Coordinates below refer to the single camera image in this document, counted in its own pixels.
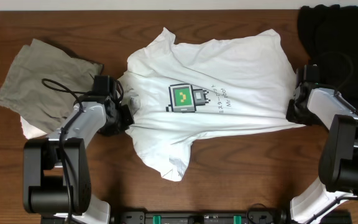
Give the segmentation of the white printed t-shirt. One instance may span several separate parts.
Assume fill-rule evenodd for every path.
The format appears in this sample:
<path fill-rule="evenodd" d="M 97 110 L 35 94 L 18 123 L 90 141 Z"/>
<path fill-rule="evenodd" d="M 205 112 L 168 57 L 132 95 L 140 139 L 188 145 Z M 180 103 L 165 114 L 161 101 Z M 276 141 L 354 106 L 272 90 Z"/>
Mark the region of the white printed t-shirt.
<path fill-rule="evenodd" d="M 295 73 L 280 35 L 175 43 L 164 29 L 127 60 L 120 78 L 133 114 L 127 130 L 142 162 L 181 181 L 199 139 L 294 128 L 286 118 Z"/>

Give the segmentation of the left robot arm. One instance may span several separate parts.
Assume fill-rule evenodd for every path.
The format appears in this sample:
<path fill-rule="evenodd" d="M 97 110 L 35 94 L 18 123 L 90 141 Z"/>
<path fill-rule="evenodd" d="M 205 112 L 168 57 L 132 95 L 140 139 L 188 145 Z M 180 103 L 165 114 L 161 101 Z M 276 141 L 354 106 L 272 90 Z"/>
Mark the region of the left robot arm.
<path fill-rule="evenodd" d="M 91 192 L 86 148 L 95 134 L 123 133 L 134 123 L 122 104 L 121 83 L 96 75 L 90 91 L 72 91 L 44 78 L 49 89 L 75 98 L 73 112 L 54 132 L 24 145 L 23 206 L 41 223 L 110 223 L 111 206 Z"/>

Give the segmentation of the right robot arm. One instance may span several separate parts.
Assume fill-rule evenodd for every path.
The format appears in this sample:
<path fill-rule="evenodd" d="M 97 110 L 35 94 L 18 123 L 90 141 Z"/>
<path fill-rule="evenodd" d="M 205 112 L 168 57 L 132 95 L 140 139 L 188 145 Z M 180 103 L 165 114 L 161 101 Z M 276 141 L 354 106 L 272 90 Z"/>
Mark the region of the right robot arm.
<path fill-rule="evenodd" d="M 358 201 L 358 110 L 335 86 L 320 81 L 317 65 L 296 71 L 296 88 L 286 119 L 304 125 L 320 124 L 329 135 L 319 159 L 318 177 L 290 201 L 284 223 L 349 223 L 349 215 L 332 211 Z"/>

